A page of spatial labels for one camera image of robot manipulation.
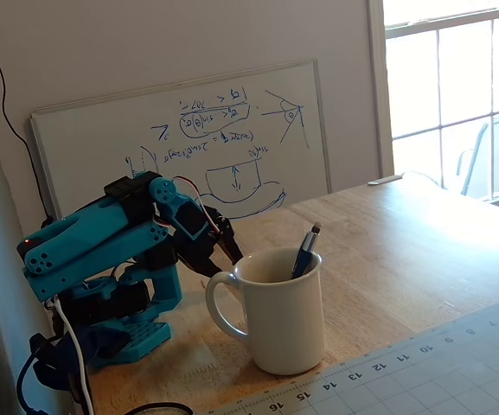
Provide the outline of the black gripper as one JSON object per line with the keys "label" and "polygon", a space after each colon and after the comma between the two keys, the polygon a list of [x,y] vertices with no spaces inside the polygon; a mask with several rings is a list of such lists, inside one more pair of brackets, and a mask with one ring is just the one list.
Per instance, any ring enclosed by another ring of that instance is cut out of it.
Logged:
{"label": "black gripper", "polygon": [[204,214],[200,214],[203,218],[203,228],[198,236],[192,239],[188,233],[176,229],[172,240],[179,259],[186,267],[197,274],[211,278],[221,271],[221,268],[210,259],[215,245],[219,244],[231,262],[238,262],[243,258],[243,254],[235,241],[229,219],[222,217],[214,207],[206,207],[206,210],[212,222],[218,227],[218,231],[208,223]]}

